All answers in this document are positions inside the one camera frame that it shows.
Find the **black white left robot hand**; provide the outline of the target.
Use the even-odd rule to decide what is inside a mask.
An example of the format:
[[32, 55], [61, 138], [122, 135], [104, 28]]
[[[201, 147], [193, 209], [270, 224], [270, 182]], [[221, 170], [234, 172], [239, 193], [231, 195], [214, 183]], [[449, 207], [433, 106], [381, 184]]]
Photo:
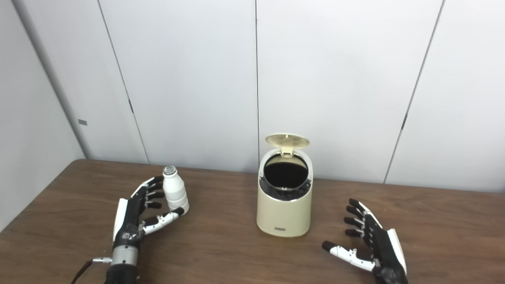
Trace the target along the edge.
[[140, 220], [146, 209], [162, 208], [161, 203], [153, 201], [154, 198], [165, 196], [158, 191], [162, 185], [162, 176], [152, 177], [139, 185], [130, 198], [119, 200], [112, 233], [112, 248], [129, 246], [138, 249], [145, 235], [161, 230], [187, 212], [188, 207], [178, 207], [170, 212]]

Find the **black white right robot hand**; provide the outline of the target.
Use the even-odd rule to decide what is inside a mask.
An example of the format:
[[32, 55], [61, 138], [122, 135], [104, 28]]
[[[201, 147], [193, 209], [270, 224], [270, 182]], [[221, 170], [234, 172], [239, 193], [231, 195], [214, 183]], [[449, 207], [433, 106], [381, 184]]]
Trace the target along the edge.
[[371, 250], [369, 257], [361, 257], [357, 249], [347, 249], [331, 241], [323, 241], [322, 248], [350, 265], [372, 273], [377, 284], [407, 284], [406, 259], [394, 228], [385, 230], [374, 213], [360, 201], [350, 198], [344, 217], [355, 229], [345, 230], [348, 237], [358, 237]]

